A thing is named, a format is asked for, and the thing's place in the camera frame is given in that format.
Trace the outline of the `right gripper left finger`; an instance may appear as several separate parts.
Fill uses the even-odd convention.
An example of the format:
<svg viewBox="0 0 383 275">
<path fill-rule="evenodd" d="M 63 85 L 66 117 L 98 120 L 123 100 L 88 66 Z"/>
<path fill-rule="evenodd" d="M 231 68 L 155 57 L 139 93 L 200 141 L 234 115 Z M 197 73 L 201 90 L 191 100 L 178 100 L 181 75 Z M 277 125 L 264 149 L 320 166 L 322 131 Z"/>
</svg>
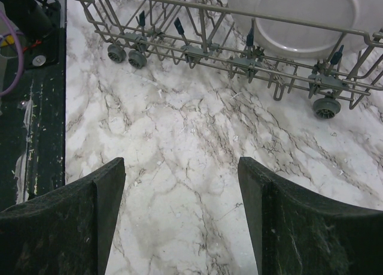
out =
<svg viewBox="0 0 383 275">
<path fill-rule="evenodd" d="M 1 274 L 105 274 L 125 184 L 115 158 L 1 212 Z"/>
</svg>

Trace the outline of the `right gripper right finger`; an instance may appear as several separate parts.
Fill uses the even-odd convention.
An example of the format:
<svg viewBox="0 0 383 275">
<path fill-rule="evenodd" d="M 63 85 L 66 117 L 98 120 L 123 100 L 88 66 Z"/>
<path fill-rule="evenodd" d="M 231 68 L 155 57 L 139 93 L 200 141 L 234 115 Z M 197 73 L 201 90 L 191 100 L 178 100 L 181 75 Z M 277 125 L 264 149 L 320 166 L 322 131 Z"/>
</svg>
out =
<svg viewBox="0 0 383 275">
<path fill-rule="evenodd" d="M 322 196 L 250 157 L 238 179 L 259 274 L 382 273 L 382 211 Z"/>
</svg>

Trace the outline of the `blue rimmed white plate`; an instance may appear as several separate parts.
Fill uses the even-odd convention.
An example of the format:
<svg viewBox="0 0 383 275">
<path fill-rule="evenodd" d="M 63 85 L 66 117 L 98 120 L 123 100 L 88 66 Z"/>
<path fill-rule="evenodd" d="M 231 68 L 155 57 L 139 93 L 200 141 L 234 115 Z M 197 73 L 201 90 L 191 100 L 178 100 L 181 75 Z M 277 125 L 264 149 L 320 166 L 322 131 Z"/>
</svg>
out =
<svg viewBox="0 0 383 275">
<path fill-rule="evenodd" d="M 262 13 L 321 26 L 356 29 L 373 33 L 382 27 L 382 0 L 227 0 L 231 9 Z M 265 50 L 286 58 L 328 57 L 340 32 L 275 20 L 252 20 L 233 14 L 239 32 L 252 29 L 255 42 Z"/>
</svg>

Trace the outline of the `black mounting base bar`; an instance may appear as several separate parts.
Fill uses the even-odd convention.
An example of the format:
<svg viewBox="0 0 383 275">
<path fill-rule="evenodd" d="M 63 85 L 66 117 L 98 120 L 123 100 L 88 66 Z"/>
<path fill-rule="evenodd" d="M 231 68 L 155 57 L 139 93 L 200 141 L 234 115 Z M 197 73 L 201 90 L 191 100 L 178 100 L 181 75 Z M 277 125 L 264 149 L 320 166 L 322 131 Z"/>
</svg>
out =
<svg viewBox="0 0 383 275">
<path fill-rule="evenodd" d="M 1 209 L 65 184 L 66 0 L 1 0 Z"/>
</svg>

